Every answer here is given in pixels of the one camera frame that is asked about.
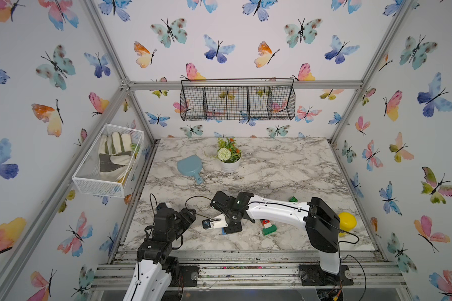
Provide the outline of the green lego base brick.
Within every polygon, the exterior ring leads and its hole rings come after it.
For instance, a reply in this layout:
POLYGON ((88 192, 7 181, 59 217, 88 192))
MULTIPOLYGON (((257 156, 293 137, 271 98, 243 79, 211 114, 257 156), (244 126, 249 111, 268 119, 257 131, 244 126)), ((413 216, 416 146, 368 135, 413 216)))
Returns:
POLYGON ((277 231, 276 225, 273 225, 273 224, 272 224, 272 227, 270 227, 270 228, 264 228, 264 227, 263 227, 263 229, 262 229, 262 234, 263 234, 264 236, 267 236, 267 235, 270 235, 270 234, 272 234, 272 233, 274 233, 274 232, 276 232, 276 231, 277 231))

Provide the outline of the small green lego brick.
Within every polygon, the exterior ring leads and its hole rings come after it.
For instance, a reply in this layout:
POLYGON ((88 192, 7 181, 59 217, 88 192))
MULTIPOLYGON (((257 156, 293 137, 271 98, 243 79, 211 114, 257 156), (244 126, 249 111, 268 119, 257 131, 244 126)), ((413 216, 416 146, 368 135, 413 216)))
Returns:
POLYGON ((297 202, 298 202, 298 199, 297 199, 296 197, 292 196, 288 201, 289 201, 290 203, 297 203, 297 202))

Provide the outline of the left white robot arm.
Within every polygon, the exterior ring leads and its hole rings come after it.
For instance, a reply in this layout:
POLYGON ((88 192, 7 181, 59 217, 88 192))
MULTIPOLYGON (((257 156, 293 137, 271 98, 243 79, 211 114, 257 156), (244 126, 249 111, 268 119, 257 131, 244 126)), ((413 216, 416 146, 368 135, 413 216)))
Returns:
POLYGON ((172 257, 173 242, 182 240, 184 232, 196 220, 194 209, 175 211, 160 203, 151 226, 145 228, 146 238, 136 252, 136 264, 124 300, 162 300, 168 287, 177 283, 180 267, 172 257))

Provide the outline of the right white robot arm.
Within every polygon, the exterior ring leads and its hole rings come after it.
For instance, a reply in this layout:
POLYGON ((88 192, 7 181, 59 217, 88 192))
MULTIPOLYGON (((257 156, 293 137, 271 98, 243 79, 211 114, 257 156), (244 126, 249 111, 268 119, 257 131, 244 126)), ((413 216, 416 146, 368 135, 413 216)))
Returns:
POLYGON ((219 191, 210 207, 219 211, 220 215, 203 220, 205 230, 221 228, 224 233, 241 232, 241 221, 244 219, 290 224, 307 232, 311 246, 319 252, 320 268, 324 272, 331 275, 340 273, 340 218, 324 200, 312 197, 309 202, 292 203, 246 192, 233 197, 219 191))

